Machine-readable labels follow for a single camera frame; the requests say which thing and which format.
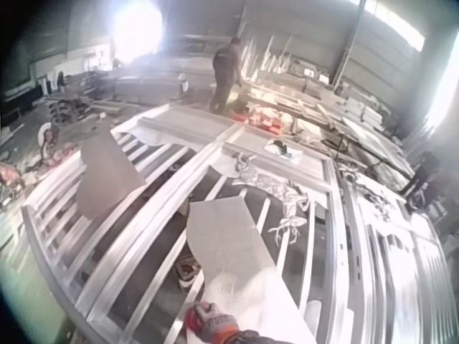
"warehouse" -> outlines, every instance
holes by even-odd
[[[201,300],[289,343],[456,343],[458,61],[448,0],[50,2],[2,64],[19,327],[202,343]]]

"work glove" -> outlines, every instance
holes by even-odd
[[[223,344],[239,332],[235,317],[223,314],[214,303],[195,303],[186,311],[184,323],[204,343]]]

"window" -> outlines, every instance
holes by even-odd
[[[359,5],[360,2],[359,0],[348,1],[354,5]],[[422,50],[424,37],[405,20],[397,16],[393,11],[390,11],[385,5],[379,3],[377,0],[367,0],[365,11],[373,14],[376,18],[393,28],[418,52]]]

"pants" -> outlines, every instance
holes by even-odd
[[[424,171],[424,168],[420,166],[413,178],[408,182],[408,184],[400,191],[402,195],[405,195],[411,188],[413,188],[408,194],[407,199],[411,198],[429,179],[429,174]]]
[[[210,110],[213,113],[220,115],[223,112],[231,93],[231,87],[232,82],[217,81],[217,89],[215,90],[214,97],[210,102]]]

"hand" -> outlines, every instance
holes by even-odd
[[[205,343],[223,343],[239,331],[235,317],[223,314],[214,303],[195,303],[186,311],[184,322]]]

